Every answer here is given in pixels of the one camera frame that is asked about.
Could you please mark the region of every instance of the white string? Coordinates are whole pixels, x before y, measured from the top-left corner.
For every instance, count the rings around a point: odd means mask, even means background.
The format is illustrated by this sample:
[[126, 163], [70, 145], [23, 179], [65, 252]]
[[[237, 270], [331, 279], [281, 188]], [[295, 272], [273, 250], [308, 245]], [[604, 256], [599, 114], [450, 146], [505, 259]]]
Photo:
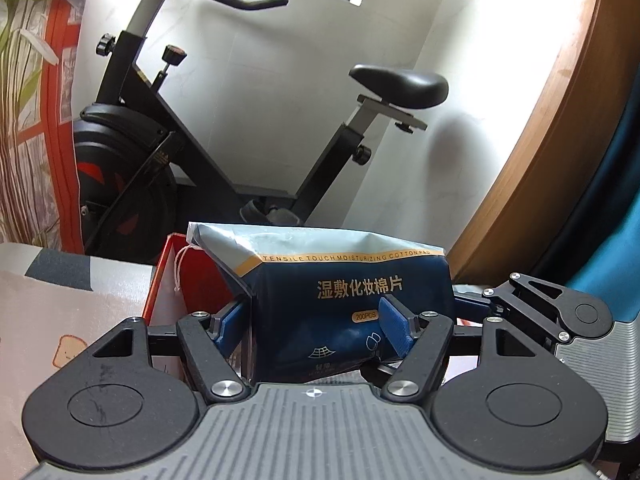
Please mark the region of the white string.
[[202, 248], [197, 246], [185, 245], [175, 254], [175, 260], [174, 260], [174, 283], [175, 283], [174, 291], [175, 292], [180, 292], [180, 266], [182, 265], [182, 261], [184, 260], [184, 255], [189, 249], [197, 249], [199, 251], [202, 250]]

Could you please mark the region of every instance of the wooden door frame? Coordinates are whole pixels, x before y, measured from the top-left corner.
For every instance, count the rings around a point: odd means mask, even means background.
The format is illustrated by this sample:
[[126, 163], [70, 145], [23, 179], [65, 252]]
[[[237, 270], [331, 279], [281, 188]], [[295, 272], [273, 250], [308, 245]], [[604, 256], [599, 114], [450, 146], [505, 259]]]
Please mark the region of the wooden door frame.
[[640, 0], [583, 0], [520, 139], [452, 249], [456, 283], [527, 272], [594, 175], [640, 64]]

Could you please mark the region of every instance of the dark blue package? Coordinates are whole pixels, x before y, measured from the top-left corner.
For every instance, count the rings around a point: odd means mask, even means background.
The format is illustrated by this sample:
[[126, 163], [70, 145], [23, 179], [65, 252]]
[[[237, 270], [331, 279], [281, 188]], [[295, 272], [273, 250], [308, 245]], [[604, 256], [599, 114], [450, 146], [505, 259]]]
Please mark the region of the dark blue package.
[[392, 359], [382, 294], [454, 319], [441, 248], [361, 231], [201, 223], [188, 240], [254, 296], [254, 382], [306, 382]]

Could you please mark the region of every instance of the exercise bike seat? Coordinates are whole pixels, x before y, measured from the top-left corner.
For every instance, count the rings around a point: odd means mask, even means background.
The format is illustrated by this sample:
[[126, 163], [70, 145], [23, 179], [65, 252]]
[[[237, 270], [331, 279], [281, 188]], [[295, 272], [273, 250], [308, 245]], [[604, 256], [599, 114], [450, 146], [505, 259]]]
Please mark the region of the exercise bike seat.
[[436, 73], [359, 64], [349, 76], [383, 101], [401, 108], [431, 108], [444, 102], [449, 94], [447, 80]]

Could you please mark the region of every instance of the triangular cutout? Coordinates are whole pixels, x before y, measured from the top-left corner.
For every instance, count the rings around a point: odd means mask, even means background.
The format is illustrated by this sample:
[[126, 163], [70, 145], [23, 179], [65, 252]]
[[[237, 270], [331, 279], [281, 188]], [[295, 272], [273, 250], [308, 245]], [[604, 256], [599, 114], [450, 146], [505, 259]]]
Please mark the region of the triangular cutout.
[[545, 285], [545, 283], [529, 282], [529, 285], [542, 292], [542, 294], [546, 294], [552, 300], [557, 300], [558, 296], [562, 294], [562, 290], [560, 290], [559, 288], [555, 288], [551, 285]]
[[536, 355], [519, 341], [511, 332], [496, 330], [496, 348], [498, 355], [508, 357], [535, 357]]
[[102, 346], [94, 357], [129, 357], [133, 347], [133, 330], [121, 330], [119, 334]]

